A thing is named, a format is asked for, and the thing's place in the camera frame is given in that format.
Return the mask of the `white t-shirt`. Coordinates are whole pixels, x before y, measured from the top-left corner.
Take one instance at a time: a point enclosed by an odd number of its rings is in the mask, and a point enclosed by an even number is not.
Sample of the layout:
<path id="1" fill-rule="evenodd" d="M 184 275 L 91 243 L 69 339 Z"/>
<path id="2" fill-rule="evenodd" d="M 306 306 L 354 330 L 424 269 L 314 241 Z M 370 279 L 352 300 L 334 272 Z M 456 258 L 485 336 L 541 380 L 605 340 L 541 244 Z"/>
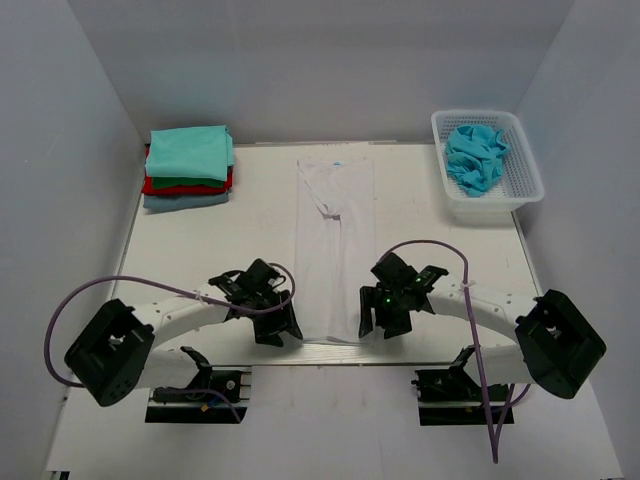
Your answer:
<path id="1" fill-rule="evenodd" d="M 299 160 L 294 307 L 305 341 L 361 342 L 359 293 L 375 260 L 373 162 Z"/>

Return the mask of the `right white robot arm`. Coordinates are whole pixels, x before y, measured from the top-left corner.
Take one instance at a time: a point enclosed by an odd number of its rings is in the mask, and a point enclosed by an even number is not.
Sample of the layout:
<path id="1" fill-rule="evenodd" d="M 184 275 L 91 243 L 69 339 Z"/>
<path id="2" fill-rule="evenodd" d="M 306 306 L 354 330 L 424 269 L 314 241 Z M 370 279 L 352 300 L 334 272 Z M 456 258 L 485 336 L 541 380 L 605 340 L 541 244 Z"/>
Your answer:
<path id="1" fill-rule="evenodd" d="M 473 286 L 446 269 L 416 271 L 391 253 L 360 289 L 359 335 L 380 328 L 386 339 L 411 332 L 411 315 L 426 312 L 473 322 L 509 339 L 506 346 L 464 348 L 450 366 L 453 390 L 477 397 L 486 387 L 536 384 L 572 399 L 606 352 L 606 344 L 564 293 L 529 298 Z"/>

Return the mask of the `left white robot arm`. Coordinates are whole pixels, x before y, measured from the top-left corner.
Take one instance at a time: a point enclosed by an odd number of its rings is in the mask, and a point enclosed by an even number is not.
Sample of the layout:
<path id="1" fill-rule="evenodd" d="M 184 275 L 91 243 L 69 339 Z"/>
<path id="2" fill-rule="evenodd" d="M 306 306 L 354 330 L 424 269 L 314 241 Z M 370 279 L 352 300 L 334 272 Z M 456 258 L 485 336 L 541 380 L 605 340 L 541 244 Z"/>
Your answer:
<path id="1" fill-rule="evenodd" d="M 273 347 L 283 346 L 283 334 L 303 337 L 293 309 L 295 280 L 277 263 L 256 259 L 246 270 L 224 272 L 194 290 L 129 280 L 170 296 L 137 306 L 107 301 L 64 356 L 77 379 L 74 387 L 86 389 L 102 407 L 143 388 L 156 391 L 163 401 L 214 396 L 228 403 L 228 392 L 212 387 L 213 367 L 203 354 L 189 346 L 166 346 L 203 327 L 248 319 L 255 343 Z"/>

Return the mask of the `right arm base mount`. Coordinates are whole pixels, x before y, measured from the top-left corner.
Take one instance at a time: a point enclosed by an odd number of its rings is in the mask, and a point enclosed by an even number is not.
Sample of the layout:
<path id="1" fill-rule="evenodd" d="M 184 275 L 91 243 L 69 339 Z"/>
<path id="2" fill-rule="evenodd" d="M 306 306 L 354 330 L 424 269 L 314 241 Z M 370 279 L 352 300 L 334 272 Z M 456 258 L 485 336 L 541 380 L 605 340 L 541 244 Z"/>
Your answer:
<path id="1" fill-rule="evenodd" d="M 411 381 L 418 397 L 421 426 L 486 426 L 481 386 L 473 380 L 476 366 L 469 367 L 475 348 L 461 350 L 443 369 L 416 370 Z"/>

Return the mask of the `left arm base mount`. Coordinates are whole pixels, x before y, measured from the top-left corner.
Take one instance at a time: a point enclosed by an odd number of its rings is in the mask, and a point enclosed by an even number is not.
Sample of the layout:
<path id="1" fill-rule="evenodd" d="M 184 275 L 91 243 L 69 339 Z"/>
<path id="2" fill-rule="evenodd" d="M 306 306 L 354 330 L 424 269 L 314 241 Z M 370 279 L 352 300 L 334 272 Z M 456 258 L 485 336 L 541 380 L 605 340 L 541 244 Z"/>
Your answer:
<path id="1" fill-rule="evenodd" d="M 138 386 L 149 390 L 149 424 L 239 424 L 251 393 L 249 367 L 215 367 L 191 347 L 153 351 Z"/>

